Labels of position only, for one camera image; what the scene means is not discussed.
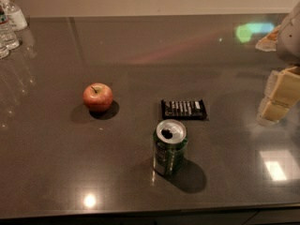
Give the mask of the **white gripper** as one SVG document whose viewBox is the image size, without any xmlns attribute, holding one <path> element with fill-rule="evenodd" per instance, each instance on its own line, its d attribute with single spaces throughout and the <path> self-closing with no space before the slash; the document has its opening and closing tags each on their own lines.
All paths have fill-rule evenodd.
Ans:
<svg viewBox="0 0 300 225">
<path fill-rule="evenodd" d="M 282 21 L 277 35 L 277 55 L 289 65 L 300 66 L 300 2 Z M 257 122 L 270 127 L 300 100 L 300 67 L 273 70 L 267 79 Z"/>
</svg>

